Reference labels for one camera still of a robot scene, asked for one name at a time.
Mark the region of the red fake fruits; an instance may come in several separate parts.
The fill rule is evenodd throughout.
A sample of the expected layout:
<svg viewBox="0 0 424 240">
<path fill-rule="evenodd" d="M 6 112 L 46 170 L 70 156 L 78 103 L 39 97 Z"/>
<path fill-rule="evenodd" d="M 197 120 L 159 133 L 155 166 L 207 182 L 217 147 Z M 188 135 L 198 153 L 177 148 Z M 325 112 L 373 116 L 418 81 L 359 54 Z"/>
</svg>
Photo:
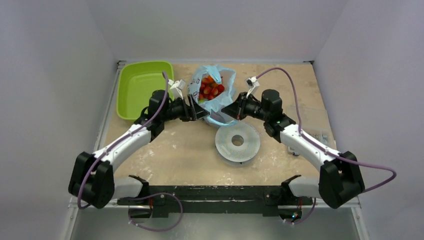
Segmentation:
<svg viewBox="0 0 424 240">
<path fill-rule="evenodd" d="M 206 76 L 202 79 L 201 85 L 198 91 L 198 100 L 200 102 L 210 101 L 218 97 L 226 90 L 223 84 L 218 84 L 210 76 Z"/>
</svg>

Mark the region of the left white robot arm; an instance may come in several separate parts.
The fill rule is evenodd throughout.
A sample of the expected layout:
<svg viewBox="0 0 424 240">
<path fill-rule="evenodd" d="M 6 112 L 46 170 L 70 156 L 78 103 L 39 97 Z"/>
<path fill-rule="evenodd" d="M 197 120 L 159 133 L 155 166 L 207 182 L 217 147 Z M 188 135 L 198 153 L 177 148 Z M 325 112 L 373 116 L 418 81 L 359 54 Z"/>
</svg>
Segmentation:
<svg viewBox="0 0 424 240">
<path fill-rule="evenodd" d="M 148 181 L 135 175 L 114 179 L 115 171 L 137 150 L 155 140 L 164 130 L 165 122 L 191 122 L 209 115 L 191 94 L 172 100 L 165 90 L 154 91 L 148 106 L 123 135 L 93 153 L 83 151 L 76 157 L 68 192 L 77 198 L 80 209 L 101 209 L 113 199 L 146 203 Z"/>
</svg>

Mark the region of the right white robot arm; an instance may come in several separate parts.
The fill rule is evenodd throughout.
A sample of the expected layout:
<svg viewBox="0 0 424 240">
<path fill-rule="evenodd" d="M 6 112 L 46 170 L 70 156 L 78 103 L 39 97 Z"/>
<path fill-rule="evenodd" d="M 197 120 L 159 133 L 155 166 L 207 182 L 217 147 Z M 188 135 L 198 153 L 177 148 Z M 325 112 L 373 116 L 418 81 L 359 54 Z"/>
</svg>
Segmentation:
<svg viewBox="0 0 424 240">
<path fill-rule="evenodd" d="M 295 175 L 283 181 L 282 200 L 292 204 L 300 197 L 316 198 L 337 209 L 363 193 L 365 184 L 356 156 L 349 151 L 341 153 L 312 138 L 283 112 L 282 105 L 279 92 L 267 89 L 261 100 L 242 92 L 221 110 L 236 120 L 246 117 L 262 120 L 270 137 L 293 148 L 318 170 L 317 178 Z"/>
</svg>

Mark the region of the blue plastic bag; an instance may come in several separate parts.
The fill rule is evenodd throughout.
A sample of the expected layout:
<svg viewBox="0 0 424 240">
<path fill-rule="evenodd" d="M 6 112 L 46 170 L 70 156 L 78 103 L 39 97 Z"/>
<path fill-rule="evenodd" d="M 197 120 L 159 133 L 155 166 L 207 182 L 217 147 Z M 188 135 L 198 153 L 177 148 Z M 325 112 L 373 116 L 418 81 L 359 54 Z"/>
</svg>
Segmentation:
<svg viewBox="0 0 424 240">
<path fill-rule="evenodd" d="M 222 108 L 233 103 L 236 71 L 221 65 L 201 65 L 194 72 L 188 85 L 188 93 L 209 116 L 203 120 L 214 127 L 227 127 L 237 121 L 224 114 Z"/>
</svg>

